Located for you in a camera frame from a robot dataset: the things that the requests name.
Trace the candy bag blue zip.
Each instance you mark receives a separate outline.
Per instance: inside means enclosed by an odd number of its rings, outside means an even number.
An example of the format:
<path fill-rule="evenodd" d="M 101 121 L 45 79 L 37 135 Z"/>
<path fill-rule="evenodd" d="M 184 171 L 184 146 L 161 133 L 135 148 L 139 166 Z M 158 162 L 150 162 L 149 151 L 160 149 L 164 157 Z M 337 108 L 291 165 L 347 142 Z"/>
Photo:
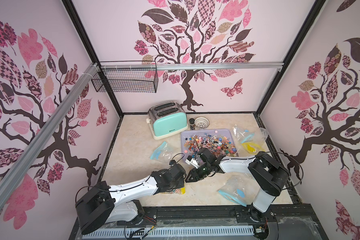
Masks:
<path fill-rule="evenodd" d="M 234 125 L 233 132 L 240 144 L 251 142 L 255 136 L 255 133 L 242 129 L 238 125 Z"/>
<path fill-rule="evenodd" d="M 252 178 L 234 175 L 218 190 L 226 200 L 247 207 L 252 204 L 255 191 L 251 187 Z"/>

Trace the candy bag yellow zip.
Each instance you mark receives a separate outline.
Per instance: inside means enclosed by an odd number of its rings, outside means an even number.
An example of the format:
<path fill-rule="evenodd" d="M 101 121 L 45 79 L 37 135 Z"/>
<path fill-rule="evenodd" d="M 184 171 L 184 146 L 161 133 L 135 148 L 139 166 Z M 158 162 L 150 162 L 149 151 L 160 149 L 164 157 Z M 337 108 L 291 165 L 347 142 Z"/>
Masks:
<path fill-rule="evenodd" d="M 174 190 L 171 190 L 170 192 L 168 192 L 168 194 L 178 194 L 178 195 L 184 195 L 185 193 L 186 193 L 185 187 L 182 187 L 179 189 L 174 189 Z"/>
<path fill-rule="evenodd" d="M 259 128 L 252 133 L 255 133 L 253 140 L 241 145 L 250 154 L 257 154 L 258 152 L 264 151 L 263 146 L 269 136 L 269 132 L 264 128 Z"/>

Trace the candy bag blue zip front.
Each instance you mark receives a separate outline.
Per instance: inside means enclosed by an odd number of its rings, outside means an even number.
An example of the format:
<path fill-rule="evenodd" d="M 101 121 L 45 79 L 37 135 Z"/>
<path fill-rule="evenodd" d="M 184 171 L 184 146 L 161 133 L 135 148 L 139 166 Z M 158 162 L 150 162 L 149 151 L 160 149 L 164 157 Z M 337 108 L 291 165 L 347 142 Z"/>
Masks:
<path fill-rule="evenodd" d="M 255 133 L 242 129 L 238 125 L 234 125 L 233 132 L 240 144 L 251 142 L 255 136 Z"/>

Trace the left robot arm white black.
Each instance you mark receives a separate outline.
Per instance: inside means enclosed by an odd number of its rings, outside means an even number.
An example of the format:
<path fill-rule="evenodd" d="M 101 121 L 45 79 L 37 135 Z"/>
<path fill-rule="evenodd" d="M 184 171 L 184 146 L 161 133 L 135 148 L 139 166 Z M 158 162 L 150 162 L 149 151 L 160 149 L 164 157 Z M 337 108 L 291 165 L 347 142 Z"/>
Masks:
<path fill-rule="evenodd" d="M 102 181 L 89 186 L 89 191 L 76 200 L 82 235 L 90 234 L 106 223 L 133 221 L 138 215 L 127 217 L 119 206 L 137 211 L 137 199 L 180 189 L 185 183 L 186 170 L 180 164 L 169 169 L 153 171 L 149 176 L 124 185 L 108 185 Z"/>

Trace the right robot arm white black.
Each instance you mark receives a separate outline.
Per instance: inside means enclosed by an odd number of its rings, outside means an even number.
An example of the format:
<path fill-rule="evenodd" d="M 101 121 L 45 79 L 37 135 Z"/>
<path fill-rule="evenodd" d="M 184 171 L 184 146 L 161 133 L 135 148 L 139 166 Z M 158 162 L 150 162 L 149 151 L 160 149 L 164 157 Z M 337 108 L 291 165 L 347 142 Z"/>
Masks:
<path fill-rule="evenodd" d="M 189 171 L 185 182 L 195 183 L 208 176 L 225 173 L 243 173 L 253 177 L 260 189 L 247 215 L 254 222 L 262 222 L 273 201 L 278 197 L 290 178 L 290 172 L 268 152 L 260 151 L 251 157 L 215 156 L 207 148 L 202 148 L 196 158 L 187 157 L 186 163 L 194 167 Z"/>

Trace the white sink strainer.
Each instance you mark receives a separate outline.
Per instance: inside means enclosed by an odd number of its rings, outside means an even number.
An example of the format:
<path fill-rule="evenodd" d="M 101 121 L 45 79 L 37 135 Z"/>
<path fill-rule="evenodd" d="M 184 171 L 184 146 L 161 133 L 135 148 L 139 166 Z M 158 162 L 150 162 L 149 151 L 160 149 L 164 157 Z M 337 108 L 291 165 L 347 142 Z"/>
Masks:
<path fill-rule="evenodd" d="M 195 126 L 199 129 L 206 129 L 210 125 L 210 121 L 206 117 L 197 117 L 195 119 Z"/>

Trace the small dark spice jar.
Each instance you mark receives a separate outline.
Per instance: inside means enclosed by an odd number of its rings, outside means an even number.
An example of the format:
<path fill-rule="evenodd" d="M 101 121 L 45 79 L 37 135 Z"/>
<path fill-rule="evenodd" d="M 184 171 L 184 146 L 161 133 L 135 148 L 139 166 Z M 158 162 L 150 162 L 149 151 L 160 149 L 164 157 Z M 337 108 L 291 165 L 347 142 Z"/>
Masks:
<path fill-rule="evenodd" d="M 196 129 L 195 119 L 190 118 L 189 119 L 189 124 L 190 124 L 190 130 L 195 130 Z"/>

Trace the mint green toaster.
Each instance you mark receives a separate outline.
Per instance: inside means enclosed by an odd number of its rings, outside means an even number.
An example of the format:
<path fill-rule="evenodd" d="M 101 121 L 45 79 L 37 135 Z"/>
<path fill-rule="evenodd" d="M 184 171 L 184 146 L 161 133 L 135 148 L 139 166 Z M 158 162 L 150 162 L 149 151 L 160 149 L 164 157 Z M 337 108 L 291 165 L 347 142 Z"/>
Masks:
<path fill-rule="evenodd" d="M 185 111 L 175 101 L 167 101 L 151 107 L 146 121 L 155 140 L 179 134 L 189 128 Z"/>

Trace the aluminium rail back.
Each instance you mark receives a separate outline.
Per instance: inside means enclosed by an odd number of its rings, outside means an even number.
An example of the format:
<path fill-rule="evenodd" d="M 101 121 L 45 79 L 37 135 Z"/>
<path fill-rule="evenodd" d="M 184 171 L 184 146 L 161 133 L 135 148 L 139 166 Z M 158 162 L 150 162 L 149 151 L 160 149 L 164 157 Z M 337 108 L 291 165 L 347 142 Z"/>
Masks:
<path fill-rule="evenodd" d="M 132 64 L 132 62 L 110 62 L 101 63 L 100 70 L 157 70 L 157 71 L 175 71 L 175 70 L 227 70 L 227 69 L 282 69 L 282 62 L 247 62 L 247 63 L 199 63 L 199 64 L 157 64 L 149 62 L 148 64 Z"/>

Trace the aluminium rail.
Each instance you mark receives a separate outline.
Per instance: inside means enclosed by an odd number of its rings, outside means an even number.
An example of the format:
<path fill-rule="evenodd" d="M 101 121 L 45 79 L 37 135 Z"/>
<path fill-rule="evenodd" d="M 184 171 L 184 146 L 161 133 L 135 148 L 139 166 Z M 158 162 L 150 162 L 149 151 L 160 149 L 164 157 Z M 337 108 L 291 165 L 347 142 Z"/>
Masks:
<path fill-rule="evenodd" d="M 20 184 L 25 174 L 30 169 L 39 153 L 43 150 L 58 125 L 63 121 L 82 90 L 92 77 L 98 72 L 99 64 L 91 63 L 79 77 L 77 83 L 71 88 L 70 93 L 63 99 L 52 116 L 47 120 L 40 132 L 26 147 L 20 158 L 12 165 L 8 173 L 0 181 L 0 210 L 6 204 L 16 187 Z"/>
<path fill-rule="evenodd" d="M 282 69 L 282 62 L 247 62 L 247 63 L 199 63 L 199 64 L 157 64 L 149 62 L 148 64 L 132 64 L 132 62 L 110 62 L 101 63 L 100 70 L 157 70 L 157 71 L 175 71 L 175 70 L 227 70 L 227 69 Z"/>

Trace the black base frame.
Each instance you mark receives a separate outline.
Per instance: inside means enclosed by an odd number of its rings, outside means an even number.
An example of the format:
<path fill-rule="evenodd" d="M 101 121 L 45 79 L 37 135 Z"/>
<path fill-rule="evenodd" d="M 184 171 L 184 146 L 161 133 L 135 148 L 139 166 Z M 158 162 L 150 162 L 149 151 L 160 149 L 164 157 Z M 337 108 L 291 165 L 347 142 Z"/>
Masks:
<path fill-rule="evenodd" d="M 145 240 L 326 240 L 328 239 L 318 217 L 309 204 L 272 205 L 262 222 L 254 222 L 243 206 L 145 207 L 145 216 L 137 225 L 114 222 L 100 229 L 252 226 L 253 236 L 190 237 L 180 239 Z M 76 222 L 71 240 L 83 240 Z"/>

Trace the aluminium rail left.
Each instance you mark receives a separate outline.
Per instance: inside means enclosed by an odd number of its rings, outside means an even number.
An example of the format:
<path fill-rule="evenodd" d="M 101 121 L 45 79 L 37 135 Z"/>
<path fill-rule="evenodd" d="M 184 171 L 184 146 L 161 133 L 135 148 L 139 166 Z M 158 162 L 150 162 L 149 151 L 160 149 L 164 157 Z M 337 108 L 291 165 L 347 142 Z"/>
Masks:
<path fill-rule="evenodd" d="M 26 147 L 20 158 L 12 165 L 8 173 L 0 181 L 0 210 L 6 204 L 16 187 L 20 184 L 25 174 L 30 169 L 39 153 L 43 150 L 58 125 L 63 121 L 82 90 L 92 77 L 98 72 L 99 64 L 91 63 L 79 77 L 77 83 L 71 88 L 70 93 L 63 99 L 52 116 L 47 120 L 40 132 Z"/>

